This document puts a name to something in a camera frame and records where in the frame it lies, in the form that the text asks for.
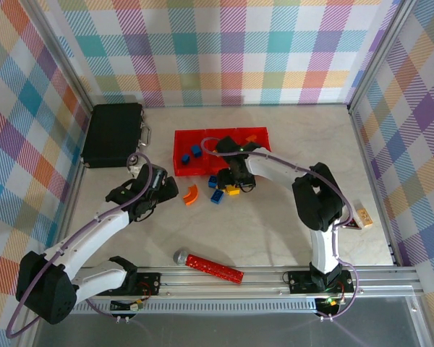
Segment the small yellow block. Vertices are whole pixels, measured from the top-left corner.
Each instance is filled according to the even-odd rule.
[[[373,224],[373,221],[371,220],[371,217],[366,211],[366,209],[360,208],[359,210],[357,210],[357,214],[359,215],[363,226],[371,226]]]
[[[235,186],[226,186],[225,191],[228,195],[238,195],[239,194],[239,188],[236,188]]]

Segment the white floor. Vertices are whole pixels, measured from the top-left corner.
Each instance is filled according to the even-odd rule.
[[[386,238],[345,106],[244,108],[154,108],[146,110],[152,142],[145,151],[154,164],[174,174],[174,131],[226,127],[267,127],[274,153],[307,167],[329,166],[342,192],[360,202],[374,221],[361,231],[341,229],[341,257],[357,265],[390,265]],[[71,233],[87,223],[109,191],[130,177],[126,169],[85,170]],[[257,178],[249,194],[210,201],[208,177],[176,178],[177,198],[159,205],[142,223],[132,223],[89,260],[94,266],[120,255],[138,266],[173,265],[181,247],[227,265],[307,265],[310,232],[297,217],[291,191]],[[197,202],[185,206],[187,187],[200,189]]]

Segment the cable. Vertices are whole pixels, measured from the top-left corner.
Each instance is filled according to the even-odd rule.
[[[325,177],[321,176],[320,174],[309,170],[307,168],[301,168],[300,166],[297,166],[293,163],[290,163],[289,161],[285,161],[281,158],[278,158],[274,155],[270,155],[270,154],[266,154],[266,153],[259,153],[259,152],[249,152],[249,151],[239,151],[239,152],[230,152],[230,153],[217,153],[217,152],[211,152],[210,150],[208,150],[204,144],[209,141],[209,140],[217,140],[220,141],[220,139],[216,138],[216,137],[206,137],[201,141],[201,148],[203,149],[204,152],[206,152],[209,155],[215,155],[218,157],[227,157],[227,156],[233,156],[233,155],[240,155],[240,154],[245,154],[245,155],[257,155],[260,157],[264,157],[264,158],[268,158],[271,160],[274,160],[280,164],[283,164],[289,168],[292,168],[295,171],[300,171],[300,172],[304,172],[306,174],[310,174],[312,176],[314,176],[316,179],[320,179],[324,184],[326,184],[329,188],[331,188],[333,190],[333,192],[335,192],[340,198],[341,200],[344,202],[344,204],[347,207],[347,210],[349,212],[349,216],[347,217],[347,219],[343,222],[339,222],[337,224],[333,225],[332,228],[332,232],[333,232],[333,256],[338,260],[338,263],[343,265],[343,266],[347,266],[350,267],[352,269],[352,271],[354,272],[355,275],[355,289],[354,289],[354,293],[352,294],[352,298],[349,302],[349,304],[339,313],[335,314],[334,316],[328,316],[326,314],[323,314],[322,312],[318,312],[318,314],[324,316],[324,317],[330,317],[331,319],[333,319],[333,317],[339,317],[341,315],[343,315],[345,312],[347,312],[347,310],[349,310],[349,308],[351,307],[351,305],[354,303],[355,298],[357,297],[357,290],[359,288],[359,274],[357,272],[357,269],[355,268],[355,266],[353,266],[352,264],[349,264],[348,262],[343,261],[339,255],[338,255],[338,250],[337,250],[337,243],[336,243],[336,239],[337,239],[337,231],[338,228],[341,226],[345,226],[347,223],[349,223],[352,218],[354,217],[354,212],[352,209],[352,206],[350,205],[350,202],[347,200],[347,198],[344,196],[344,194],[342,194],[341,190],[338,189],[338,187],[336,187],[334,184],[332,184],[329,180],[327,180]]]
[[[341,286],[341,290],[342,290],[342,293],[341,293],[341,300],[342,300],[342,299],[344,299],[345,288],[344,288],[344,284],[341,281],[338,280],[338,283]]]
[[[115,320],[116,320],[115,316],[113,316],[112,314],[109,314],[109,313],[106,313],[106,312],[101,311],[101,310],[100,310],[97,306],[95,306],[95,305],[93,304],[93,302],[91,302],[89,299],[86,299],[85,302],[86,302],[86,303],[88,304],[88,306],[90,306],[90,308],[91,308],[93,311],[95,311],[96,313],[101,314],[102,316],[106,316],[106,317],[109,317],[109,318],[111,318],[111,319],[115,319]]]
[[[145,219],[148,219],[153,214],[153,212],[154,212],[154,210],[150,210],[150,212],[148,213],[148,215],[146,217],[143,217],[140,220],[137,220],[137,223],[143,222]]]
[[[241,189],[241,191],[242,191],[243,193],[250,193],[250,192],[253,191],[254,186],[250,187],[249,190],[244,190],[243,187],[240,187],[240,189]]]
[[[148,300],[151,297],[151,288],[150,288],[150,286],[147,283],[145,283],[145,282],[140,282],[138,284],[141,285],[141,286],[145,286],[145,287],[148,288],[148,292],[149,292],[148,297],[146,299],[143,299],[143,301]]]
[[[288,272],[289,272],[289,271],[285,271],[285,272],[283,273],[283,275],[281,275],[281,280],[284,282],[284,284],[287,284],[287,285],[289,286],[289,282],[286,281],[286,280],[284,280],[284,276],[285,276]]]
[[[300,166],[297,166],[293,163],[290,163],[289,161],[285,161],[281,158],[278,158],[274,155],[270,155],[270,154],[265,154],[265,153],[260,153],[260,152],[249,152],[249,151],[239,151],[239,152],[230,152],[230,153],[217,153],[217,152],[211,152],[210,150],[208,150],[204,144],[209,141],[209,140],[216,140],[216,141],[220,141],[220,139],[216,138],[216,137],[206,137],[201,141],[201,148],[203,149],[204,152],[206,152],[209,155],[214,155],[217,157],[231,157],[233,155],[240,155],[240,154],[246,154],[246,155],[256,155],[259,157],[264,157],[264,158],[268,158],[268,159],[272,159],[280,164],[283,164],[285,166],[288,166],[289,168],[292,168],[295,171],[300,171],[300,172],[304,172],[306,174],[310,174],[312,176],[314,176],[316,179],[320,179],[324,184],[326,184],[329,188],[331,188],[333,190],[333,192],[335,192],[340,198],[341,200],[344,202],[344,204],[347,207],[347,210],[349,211],[349,217],[347,217],[347,219],[344,222],[340,222],[337,223],[335,225],[333,225],[333,229],[335,227],[339,227],[339,226],[345,226],[348,222],[350,222],[354,216],[353,213],[353,209],[352,206],[350,205],[350,202],[347,200],[347,198],[344,196],[344,194],[342,194],[341,190],[339,190],[338,187],[336,187],[334,184],[332,184],[329,180],[327,180],[325,177],[321,176],[320,174],[308,169],[308,168],[302,168]]]
[[[31,291],[34,289],[35,285],[41,279],[41,277],[47,271],[47,269],[56,261],[56,259],[58,259],[60,256],[63,255],[64,250],[66,250],[68,248],[68,246],[72,242],[74,242],[74,240],[76,240],[79,236],[83,235],[86,231],[90,230],[90,228],[92,228],[94,225],[100,223],[102,220],[105,220],[112,213],[120,211],[122,208],[124,208],[124,207],[132,204],[135,201],[137,201],[138,199],[140,199],[146,193],[146,191],[148,190],[148,187],[150,186],[151,179],[153,178],[153,167],[151,165],[150,159],[146,155],[144,155],[143,153],[140,153],[140,152],[135,152],[135,153],[131,154],[128,157],[128,159],[127,159],[127,167],[130,165],[130,161],[135,156],[142,157],[143,159],[146,160],[146,163],[148,164],[148,180],[146,181],[146,184],[143,187],[143,189],[140,191],[140,193],[138,193],[138,195],[136,195],[135,197],[133,197],[131,200],[125,202],[122,205],[116,206],[116,207],[110,209],[109,211],[106,211],[105,213],[102,213],[101,215],[98,216],[98,219],[91,220],[89,223],[87,223],[81,229],[79,229],[74,234],[72,234],[72,236],[68,238],[68,240],[61,246],[61,248],[58,251],[56,251],[56,253],[54,254],[54,256],[41,268],[41,270],[37,273],[37,275],[34,277],[34,279],[30,282],[30,285],[27,287],[27,289],[25,290],[24,294],[22,295],[22,298],[21,298],[20,302],[18,303],[16,309],[13,312],[13,315],[12,315],[11,319],[8,322],[7,330],[5,332],[5,335],[6,335],[7,338],[9,338],[9,339],[16,338],[17,336],[19,336],[23,332],[25,332],[27,329],[29,329],[30,327],[32,327],[39,320],[40,317],[36,317],[32,322],[30,322],[25,327],[23,327],[23,329],[15,332],[15,333],[12,332],[13,325],[16,322],[17,316],[21,312],[21,309],[24,306],[24,303],[26,302],[27,298],[29,297]]]
[[[136,303],[136,301],[132,301],[132,302],[129,302],[128,304],[125,304],[124,302],[111,300],[111,304],[119,306],[119,307],[124,307],[124,308],[130,307],[130,305],[133,305],[135,303]]]

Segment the orange curved block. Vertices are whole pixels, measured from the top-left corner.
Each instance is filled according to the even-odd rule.
[[[193,184],[188,187],[188,194],[183,197],[183,201],[185,201],[185,205],[191,205],[197,199],[197,185]]]
[[[255,135],[251,135],[249,137],[246,137],[246,141],[248,142],[254,142],[258,137]]]

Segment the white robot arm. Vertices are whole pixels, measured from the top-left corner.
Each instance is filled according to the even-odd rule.
[[[341,217],[344,206],[340,196],[330,187],[333,185],[339,191],[329,168],[317,163],[310,167],[309,173],[299,172],[283,164],[288,163],[288,160],[267,149],[253,142],[240,147],[230,137],[219,140],[216,151],[227,153],[223,159],[229,164],[229,168],[218,172],[219,188],[233,184],[242,189],[252,189],[255,187],[255,176],[262,176],[293,191],[299,218],[310,229],[312,282],[319,291],[329,287],[342,271],[333,251],[333,226]],[[315,176],[322,176],[329,185]]]
[[[152,213],[156,205],[176,197],[179,193],[173,177],[167,171],[152,166],[153,176],[145,194],[134,199],[148,184],[148,165],[144,165],[136,179],[130,179],[113,189],[97,213],[91,227],[77,232],[47,249],[43,254],[27,253],[21,260],[17,281],[16,299],[24,296],[34,277],[50,265],[30,292],[24,305],[50,324],[61,322],[79,302],[110,289],[131,291],[137,285],[137,267],[121,258],[112,257],[97,267],[82,268],[108,239],[134,221],[141,221]],[[125,205],[120,210],[100,219],[104,211]],[[56,254],[60,254],[51,264]]]
[[[253,152],[273,155],[273,153],[265,148],[258,148]],[[245,162],[251,174],[270,179],[289,190],[292,190],[292,185],[297,178],[305,175],[267,157],[250,155]],[[321,273],[330,273],[338,266],[338,260],[333,254],[332,228],[333,224],[330,224],[327,231],[310,230],[310,237],[312,238],[312,266]]]

